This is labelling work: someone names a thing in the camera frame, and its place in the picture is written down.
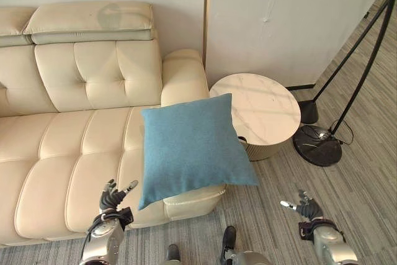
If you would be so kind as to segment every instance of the sofa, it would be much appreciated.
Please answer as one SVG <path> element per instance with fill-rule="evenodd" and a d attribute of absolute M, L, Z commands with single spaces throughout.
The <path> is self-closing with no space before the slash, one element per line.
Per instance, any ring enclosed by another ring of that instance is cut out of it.
<path fill-rule="evenodd" d="M 0 245 L 85 236 L 111 178 L 120 188 L 140 182 L 120 206 L 133 212 L 128 228 L 211 212 L 224 185 L 138 210 L 140 111 L 206 97 L 198 52 L 161 58 L 150 4 L 1 7 Z"/>

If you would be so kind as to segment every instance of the robotic arm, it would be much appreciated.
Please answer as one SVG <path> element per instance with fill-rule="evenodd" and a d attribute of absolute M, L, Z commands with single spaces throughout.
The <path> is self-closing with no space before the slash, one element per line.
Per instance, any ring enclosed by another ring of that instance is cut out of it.
<path fill-rule="evenodd" d="M 280 204 L 309 218 L 309 222 L 299 223 L 301 239 L 311 240 L 317 257 L 326 265 L 358 265 L 357 256 L 346 244 L 346 240 L 334 222 L 324 218 L 323 210 L 318 203 L 299 191 L 300 205 L 287 201 Z"/>
<path fill-rule="evenodd" d="M 102 191 L 99 215 L 88 229 L 79 265 L 115 265 L 118 248 L 124 239 L 124 229 L 134 221 L 129 207 L 117 211 L 124 197 L 138 185 L 133 181 L 122 191 L 110 180 Z"/>

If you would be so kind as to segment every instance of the floor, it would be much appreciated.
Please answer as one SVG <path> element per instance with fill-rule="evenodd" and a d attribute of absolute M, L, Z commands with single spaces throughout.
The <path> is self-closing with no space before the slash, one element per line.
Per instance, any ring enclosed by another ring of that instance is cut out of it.
<path fill-rule="evenodd" d="M 371 8 L 369 18 L 380 1 Z M 293 92 L 298 100 L 313 97 L 368 22 L 363 19 L 314 89 Z M 319 98 L 319 126 L 329 127 L 340 115 L 365 68 L 379 28 L 380 22 Z M 259 187 L 230 186 L 211 214 L 127 232 L 118 263 L 158 264 L 167 246 L 177 243 L 184 264 L 218 264 L 223 230 L 234 225 L 237 249 L 261 252 L 275 265 L 317 265 L 313 245 L 298 235 L 302 218 L 279 206 L 282 199 L 298 202 L 301 188 L 344 231 L 361 264 L 397 264 L 396 33 L 395 9 L 371 73 L 347 114 L 355 138 L 350 146 L 343 145 L 338 164 L 313 166 L 290 142 L 275 156 L 254 163 Z M 337 137 L 350 138 L 345 125 Z M 70 240 L 0 249 L 0 264 L 77 264 L 81 246 L 82 240 Z"/>

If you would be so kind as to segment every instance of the lamp base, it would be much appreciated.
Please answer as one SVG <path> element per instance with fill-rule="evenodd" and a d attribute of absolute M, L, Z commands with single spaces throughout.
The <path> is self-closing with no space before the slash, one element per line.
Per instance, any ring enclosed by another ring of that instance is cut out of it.
<path fill-rule="evenodd" d="M 300 156 L 316 166 L 328 167 L 342 158 L 341 144 L 325 128 L 304 125 L 297 130 L 292 141 Z"/>
<path fill-rule="evenodd" d="M 313 124 L 318 121 L 316 102 L 312 100 L 298 102 L 300 109 L 300 122 L 303 124 Z"/>

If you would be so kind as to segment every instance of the blue pillow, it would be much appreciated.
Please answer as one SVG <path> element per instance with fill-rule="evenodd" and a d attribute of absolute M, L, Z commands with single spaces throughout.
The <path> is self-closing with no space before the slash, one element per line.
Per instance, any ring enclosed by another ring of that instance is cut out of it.
<path fill-rule="evenodd" d="M 145 170 L 139 210 L 205 186 L 257 185 L 231 121 L 231 94 L 142 110 Z"/>

